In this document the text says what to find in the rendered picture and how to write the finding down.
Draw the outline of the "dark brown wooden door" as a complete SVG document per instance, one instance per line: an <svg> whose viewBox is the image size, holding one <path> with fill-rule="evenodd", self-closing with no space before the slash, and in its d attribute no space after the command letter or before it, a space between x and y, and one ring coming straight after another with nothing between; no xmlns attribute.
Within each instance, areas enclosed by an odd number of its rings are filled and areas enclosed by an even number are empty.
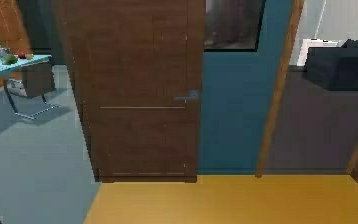
<svg viewBox="0 0 358 224"><path fill-rule="evenodd" d="M51 5L95 180L196 182L205 0Z"/></svg>

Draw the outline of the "dark navy sofa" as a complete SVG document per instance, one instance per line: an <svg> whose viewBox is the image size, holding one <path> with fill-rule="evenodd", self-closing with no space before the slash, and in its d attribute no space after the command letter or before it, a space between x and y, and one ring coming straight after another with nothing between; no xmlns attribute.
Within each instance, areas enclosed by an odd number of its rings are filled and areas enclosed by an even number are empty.
<svg viewBox="0 0 358 224"><path fill-rule="evenodd" d="M330 91L358 91L358 40L315 48L308 55L303 78Z"/></svg>

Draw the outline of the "light blue table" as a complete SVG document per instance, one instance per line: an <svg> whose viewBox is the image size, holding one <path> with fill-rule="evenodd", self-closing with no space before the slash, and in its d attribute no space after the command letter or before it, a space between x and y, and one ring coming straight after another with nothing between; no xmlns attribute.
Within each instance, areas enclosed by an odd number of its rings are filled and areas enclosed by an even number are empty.
<svg viewBox="0 0 358 224"><path fill-rule="evenodd" d="M34 55L32 59L19 59L16 63L11 65L4 65L0 60L0 78L1 77L10 77L11 73L19 70L22 67L39 64L43 62L48 62L50 55Z"/></svg>

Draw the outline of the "green round food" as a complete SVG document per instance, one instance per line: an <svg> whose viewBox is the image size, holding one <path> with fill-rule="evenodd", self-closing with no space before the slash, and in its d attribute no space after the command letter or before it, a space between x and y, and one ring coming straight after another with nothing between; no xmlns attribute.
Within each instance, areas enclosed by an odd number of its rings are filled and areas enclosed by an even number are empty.
<svg viewBox="0 0 358 224"><path fill-rule="evenodd" d="M3 65L11 65L15 64L18 61L18 58L13 54L7 54L2 57L2 64Z"/></svg>

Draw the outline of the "brown chair with metal frame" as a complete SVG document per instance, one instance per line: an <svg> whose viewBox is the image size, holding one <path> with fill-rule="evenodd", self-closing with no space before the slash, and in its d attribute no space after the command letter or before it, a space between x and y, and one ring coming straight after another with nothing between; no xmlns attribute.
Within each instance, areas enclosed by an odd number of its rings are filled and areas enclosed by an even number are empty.
<svg viewBox="0 0 358 224"><path fill-rule="evenodd" d="M21 78L4 80L3 88L14 114L22 118L35 120L37 115L58 107L57 104L49 104L45 97L46 93L56 90L52 64L50 62L22 67ZM12 96L26 99L41 97L47 108L33 114L21 113L16 107Z"/></svg>

